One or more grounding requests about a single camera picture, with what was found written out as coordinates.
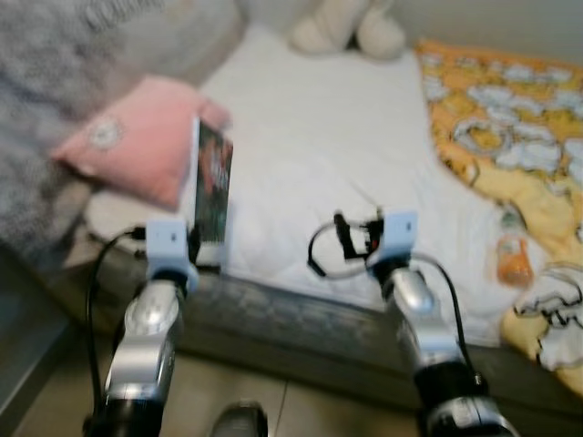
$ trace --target sticker on pillow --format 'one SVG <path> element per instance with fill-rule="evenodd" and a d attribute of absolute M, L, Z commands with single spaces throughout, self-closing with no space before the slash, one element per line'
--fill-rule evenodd
<path fill-rule="evenodd" d="M 115 118 L 98 121 L 89 132 L 89 144 L 100 150 L 109 150 L 121 141 L 123 129 Z"/>

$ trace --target white mattress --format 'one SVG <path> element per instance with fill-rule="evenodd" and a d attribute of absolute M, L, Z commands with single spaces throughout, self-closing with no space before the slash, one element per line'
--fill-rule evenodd
<path fill-rule="evenodd" d="M 339 282 L 317 278 L 306 266 L 308 242 L 337 209 L 349 219 L 370 218 L 376 205 L 414 209 L 415 249 L 439 259 L 453 277 L 468 340 L 498 344 L 500 316 L 517 297 L 486 273 L 499 211 L 437 162 L 413 52 L 388 64 L 356 53 L 312 59 L 252 27 L 202 90 L 234 120 L 224 271 L 382 310 L 380 289 L 366 275 Z M 124 212 L 111 217 L 114 210 Z M 191 201 L 181 210 L 190 218 Z M 89 204 L 87 222 L 108 238 L 155 212 L 102 191 Z M 339 246 L 324 246 L 319 255 L 338 258 Z M 431 268 L 424 274 L 454 326 L 445 283 Z"/>

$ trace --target plastic bottle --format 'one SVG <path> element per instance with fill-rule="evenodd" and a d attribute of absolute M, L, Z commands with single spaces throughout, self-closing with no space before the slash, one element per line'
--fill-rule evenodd
<path fill-rule="evenodd" d="M 507 211 L 501 220 L 496 245 L 498 280 L 510 287 L 527 288 L 534 277 L 527 253 L 527 234 L 521 218 Z"/>

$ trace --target white stuffed animal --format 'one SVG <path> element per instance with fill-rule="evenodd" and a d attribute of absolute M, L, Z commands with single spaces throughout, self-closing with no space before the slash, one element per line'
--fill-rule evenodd
<path fill-rule="evenodd" d="M 399 56 L 405 44 L 403 29 L 389 16 L 395 0 L 323 0 L 293 29 L 291 45 L 310 55 L 327 55 L 346 48 L 351 37 L 374 59 Z"/>

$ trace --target pink pillow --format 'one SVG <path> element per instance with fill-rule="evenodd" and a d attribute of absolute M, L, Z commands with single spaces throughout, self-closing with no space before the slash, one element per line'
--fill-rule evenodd
<path fill-rule="evenodd" d="M 147 76 L 51 154 L 80 173 L 176 208 L 192 120 L 220 129 L 229 113 L 176 80 Z"/>

